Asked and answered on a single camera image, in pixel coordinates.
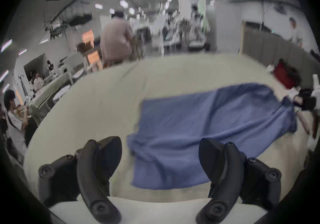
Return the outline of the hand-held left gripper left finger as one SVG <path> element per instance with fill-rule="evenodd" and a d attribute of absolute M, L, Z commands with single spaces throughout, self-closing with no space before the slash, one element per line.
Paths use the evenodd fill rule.
<path fill-rule="evenodd" d="M 90 139 L 74 155 L 64 155 L 38 169 L 38 198 L 46 207 L 74 202 L 78 195 L 99 223 L 118 224 L 120 211 L 109 200 L 110 178 L 122 158 L 118 136 Z"/>

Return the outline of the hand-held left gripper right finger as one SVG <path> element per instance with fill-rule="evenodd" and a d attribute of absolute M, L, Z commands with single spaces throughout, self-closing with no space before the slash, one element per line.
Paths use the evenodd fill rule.
<path fill-rule="evenodd" d="M 198 156 L 209 178 L 210 201 L 196 216 L 197 224 L 221 223 L 240 197 L 267 211 L 280 202 L 282 173 L 257 158 L 247 158 L 233 142 L 202 138 Z"/>

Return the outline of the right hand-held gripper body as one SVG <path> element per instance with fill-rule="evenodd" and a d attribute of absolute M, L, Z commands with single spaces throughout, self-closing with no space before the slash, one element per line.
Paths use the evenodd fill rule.
<path fill-rule="evenodd" d="M 313 91 L 310 96 L 303 96 L 302 111 L 320 111 L 320 84 L 317 74 L 313 74 Z"/>

